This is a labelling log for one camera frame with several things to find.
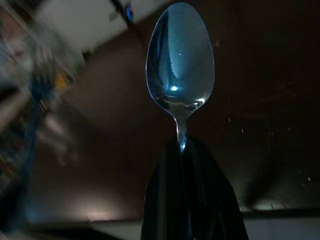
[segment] metal spoon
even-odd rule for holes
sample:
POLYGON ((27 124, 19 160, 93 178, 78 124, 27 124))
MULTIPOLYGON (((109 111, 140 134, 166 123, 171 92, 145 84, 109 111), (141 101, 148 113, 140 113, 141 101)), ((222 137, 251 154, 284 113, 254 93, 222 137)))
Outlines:
POLYGON ((175 3, 160 16, 145 71, 152 99, 175 120, 182 153, 188 139, 187 119, 209 99, 215 82, 210 37, 192 6, 175 3))

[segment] shelf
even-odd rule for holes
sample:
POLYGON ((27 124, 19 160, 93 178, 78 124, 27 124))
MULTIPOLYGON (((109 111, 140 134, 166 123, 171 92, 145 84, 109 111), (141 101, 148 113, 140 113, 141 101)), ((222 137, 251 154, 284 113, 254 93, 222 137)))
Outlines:
POLYGON ((0 102, 0 134, 10 125, 31 99, 29 88, 23 87, 16 94, 0 102))

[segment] blue light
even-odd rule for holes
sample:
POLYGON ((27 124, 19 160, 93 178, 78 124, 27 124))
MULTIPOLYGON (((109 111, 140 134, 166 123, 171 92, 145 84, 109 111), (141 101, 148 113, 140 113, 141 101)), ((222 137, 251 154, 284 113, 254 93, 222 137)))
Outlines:
POLYGON ((186 144, 185 144, 185 143, 182 144, 182 145, 180 146, 180 151, 183 152, 183 151, 185 150, 185 147, 186 147, 186 144))
POLYGON ((178 88, 177 88, 176 86, 172 86, 170 89, 171 89, 171 91, 173 91, 173 92, 175 92, 175 91, 178 90, 178 88))
POLYGON ((130 20, 130 22, 134 22, 134 12, 130 4, 126 7, 126 16, 130 20))

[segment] black object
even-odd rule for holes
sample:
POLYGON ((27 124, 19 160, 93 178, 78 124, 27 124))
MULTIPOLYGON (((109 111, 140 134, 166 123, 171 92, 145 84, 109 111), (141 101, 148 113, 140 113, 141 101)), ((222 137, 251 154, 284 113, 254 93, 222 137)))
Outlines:
MULTIPOLYGON (((23 0, 22 2, 25 2, 26 5, 33 11, 35 11, 36 9, 38 9, 40 7, 41 4, 43 4, 44 2, 46 2, 46 0, 23 0)), ((16 11, 16 9, 18 7, 22 8, 19 3, 13 2, 11 4, 11 6, 13 7, 13 9, 16 11)))
POLYGON ((27 184, 12 183, 0 198, 0 231, 10 233, 25 224, 27 184))
POLYGON ((85 50, 85 51, 82 52, 82 57, 83 57, 85 63, 88 62, 88 60, 89 60, 89 58, 91 57, 91 55, 92 55, 92 52, 91 52, 90 49, 85 50))
POLYGON ((18 92, 18 87, 15 85, 2 85, 0 86, 0 103, 8 97, 18 92))
POLYGON ((165 148, 146 190, 141 240, 248 240, 235 192, 208 148, 165 148))

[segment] white surface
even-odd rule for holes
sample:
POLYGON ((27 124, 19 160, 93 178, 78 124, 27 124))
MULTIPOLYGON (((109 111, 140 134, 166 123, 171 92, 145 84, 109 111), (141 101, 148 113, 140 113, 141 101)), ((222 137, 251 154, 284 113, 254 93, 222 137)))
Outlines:
MULTIPOLYGON (((132 0, 134 21, 137 22, 170 0, 132 0)), ((118 15, 112 21, 115 8, 109 0, 48 0, 36 15, 80 50, 94 49, 127 29, 118 15)))
POLYGON ((0 133, 15 119, 30 98, 29 88, 25 87, 19 93, 0 102, 0 133))
MULTIPOLYGON (((244 221, 249 240, 319 240, 320 218, 251 219, 244 221)), ((141 223, 92 223, 100 232, 121 240, 140 240, 141 223)))

